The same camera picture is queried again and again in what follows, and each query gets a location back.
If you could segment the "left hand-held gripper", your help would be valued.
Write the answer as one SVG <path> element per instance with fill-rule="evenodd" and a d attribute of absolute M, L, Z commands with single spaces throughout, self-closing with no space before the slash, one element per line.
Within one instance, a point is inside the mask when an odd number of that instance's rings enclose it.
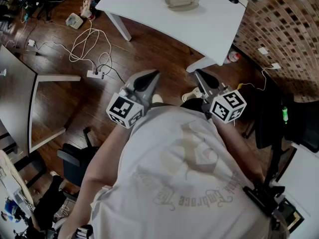
<path fill-rule="evenodd" d="M 160 78 L 158 70 L 145 70 L 132 75 L 118 93 L 114 93 L 106 113 L 109 118 L 131 128 L 146 115 Z"/>

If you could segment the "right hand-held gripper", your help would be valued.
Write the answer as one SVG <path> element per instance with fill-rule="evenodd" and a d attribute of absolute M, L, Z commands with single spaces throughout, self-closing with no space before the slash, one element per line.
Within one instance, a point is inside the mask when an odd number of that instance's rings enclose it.
<path fill-rule="evenodd" d="M 203 98 L 202 110 L 208 119 L 215 117 L 229 123 L 242 115 L 247 103 L 238 90 L 232 90 L 201 69 L 195 70 L 194 77 Z"/>

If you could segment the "person's left forearm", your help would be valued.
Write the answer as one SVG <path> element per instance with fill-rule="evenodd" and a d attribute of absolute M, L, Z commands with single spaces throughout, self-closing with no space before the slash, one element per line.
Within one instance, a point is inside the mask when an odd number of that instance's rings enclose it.
<path fill-rule="evenodd" d="M 82 181 L 81 190 L 113 186 L 118 178 L 120 157 L 132 129 L 115 126 L 110 135 L 90 161 Z"/>

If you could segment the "person's black trousers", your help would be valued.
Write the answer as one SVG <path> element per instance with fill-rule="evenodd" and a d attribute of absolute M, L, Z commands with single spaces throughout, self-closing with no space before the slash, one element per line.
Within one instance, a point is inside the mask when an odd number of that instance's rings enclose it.
<path fill-rule="evenodd" d="M 202 98 L 192 98 L 185 101 L 180 107 L 186 108 L 192 111 L 204 113 L 202 109 L 203 104 L 204 104 L 204 100 Z"/>

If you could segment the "person's right shoe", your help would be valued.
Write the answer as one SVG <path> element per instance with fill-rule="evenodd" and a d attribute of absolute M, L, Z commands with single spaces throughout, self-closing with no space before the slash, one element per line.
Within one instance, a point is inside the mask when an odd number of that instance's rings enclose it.
<path fill-rule="evenodd" d="M 191 92 L 182 95 L 181 99 L 183 102 L 186 102 L 190 99 L 195 99 L 195 98 L 202 98 L 202 92 L 200 91 L 199 87 L 196 87 Z"/>

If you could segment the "white power strip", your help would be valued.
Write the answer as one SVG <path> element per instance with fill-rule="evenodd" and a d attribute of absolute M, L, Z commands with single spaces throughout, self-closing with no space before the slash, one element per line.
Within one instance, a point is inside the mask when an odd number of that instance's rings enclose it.
<path fill-rule="evenodd" d="M 88 70 L 87 77 L 94 78 L 94 79 L 104 79 L 104 73 L 101 71 Z"/>

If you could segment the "red cap plastic bottle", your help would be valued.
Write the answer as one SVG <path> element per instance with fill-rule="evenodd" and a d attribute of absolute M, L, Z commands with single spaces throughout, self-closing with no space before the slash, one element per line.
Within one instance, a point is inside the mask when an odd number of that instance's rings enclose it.
<path fill-rule="evenodd" d="M 229 64 L 229 63 L 233 63 L 233 62 L 237 62 L 240 59 L 240 54 L 236 51 L 231 51 L 229 52 L 229 54 L 227 55 L 227 57 L 224 60 L 224 64 Z"/>

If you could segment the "black chair with hanging clothes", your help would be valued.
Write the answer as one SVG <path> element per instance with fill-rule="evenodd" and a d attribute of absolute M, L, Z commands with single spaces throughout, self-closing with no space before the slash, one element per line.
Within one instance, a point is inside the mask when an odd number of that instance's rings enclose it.
<path fill-rule="evenodd" d="M 288 123 L 283 121 L 282 108 L 288 108 Z M 298 103 L 292 94 L 268 95 L 260 102 L 255 119 L 258 149 L 266 148 L 284 138 L 319 152 L 319 101 Z"/>

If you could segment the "black office chair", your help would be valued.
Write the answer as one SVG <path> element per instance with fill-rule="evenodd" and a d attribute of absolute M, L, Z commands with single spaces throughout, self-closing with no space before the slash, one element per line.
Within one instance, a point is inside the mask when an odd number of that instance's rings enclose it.
<path fill-rule="evenodd" d="M 63 160 L 63 173 L 66 180 L 81 187 L 85 172 L 99 147 L 93 146 L 88 137 L 90 128 L 83 130 L 87 147 L 79 149 L 71 144 L 65 143 L 62 149 L 57 151 L 57 156 Z"/>

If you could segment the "person's white printed shirt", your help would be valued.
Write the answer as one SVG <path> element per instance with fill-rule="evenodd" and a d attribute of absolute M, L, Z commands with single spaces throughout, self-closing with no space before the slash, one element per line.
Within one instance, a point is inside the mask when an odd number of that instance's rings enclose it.
<path fill-rule="evenodd" d="M 203 114 L 154 108 L 133 127 L 115 185 L 92 203 L 94 238 L 267 239 L 250 185 Z"/>

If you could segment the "white table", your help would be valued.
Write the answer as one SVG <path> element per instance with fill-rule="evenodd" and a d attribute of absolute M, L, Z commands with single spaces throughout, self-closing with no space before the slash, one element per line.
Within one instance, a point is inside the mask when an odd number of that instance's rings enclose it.
<path fill-rule="evenodd" d="M 127 18 L 160 31 L 204 57 L 187 67 L 187 72 L 214 64 L 223 65 L 238 31 L 247 0 L 233 4 L 229 0 L 196 0 L 198 7 L 174 12 L 165 0 L 100 0 L 97 10 L 106 13 L 121 35 L 131 36 L 121 18 Z"/>

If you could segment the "white waste bin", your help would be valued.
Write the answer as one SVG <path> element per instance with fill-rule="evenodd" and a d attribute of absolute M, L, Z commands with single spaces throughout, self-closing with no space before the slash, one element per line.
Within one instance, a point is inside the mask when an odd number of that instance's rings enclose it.
<path fill-rule="evenodd" d="M 66 25 L 74 29 L 78 29 L 82 24 L 83 19 L 75 13 L 71 13 L 66 19 Z"/>

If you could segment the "white carton pile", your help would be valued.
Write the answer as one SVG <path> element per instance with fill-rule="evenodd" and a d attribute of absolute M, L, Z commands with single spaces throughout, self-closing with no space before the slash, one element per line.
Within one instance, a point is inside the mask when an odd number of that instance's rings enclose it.
<path fill-rule="evenodd" d="M 84 0 L 82 6 L 80 7 L 80 16 L 82 18 L 87 18 L 93 21 L 96 17 L 91 11 L 91 0 Z"/>

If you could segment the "black body-worn mount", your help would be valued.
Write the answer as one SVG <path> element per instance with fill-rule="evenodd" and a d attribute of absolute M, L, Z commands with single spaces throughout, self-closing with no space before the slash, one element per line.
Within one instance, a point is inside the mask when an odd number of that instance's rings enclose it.
<path fill-rule="evenodd" d="M 268 217 L 273 216 L 275 210 L 282 203 L 285 196 L 284 186 L 269 186 L 254 181 L 254 189 L 248 186 L 243 187 L 245 194 L 261 209 L 261 211 Z"/>

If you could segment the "grey desk with white frame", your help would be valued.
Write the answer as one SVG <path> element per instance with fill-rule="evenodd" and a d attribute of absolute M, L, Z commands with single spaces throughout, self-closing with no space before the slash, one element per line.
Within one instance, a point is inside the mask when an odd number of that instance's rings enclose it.
<path fill-rule="evenodd" d="M 32 143 L 32 113 L 36 91 L 40 82 L 78 82 L 77 75 L 38 74 L 11 53 L 4 45 L 0 47 L 0 121 L 18 147 L 25 153 L 42 147 L 66 132 L 66 127 Z"/>

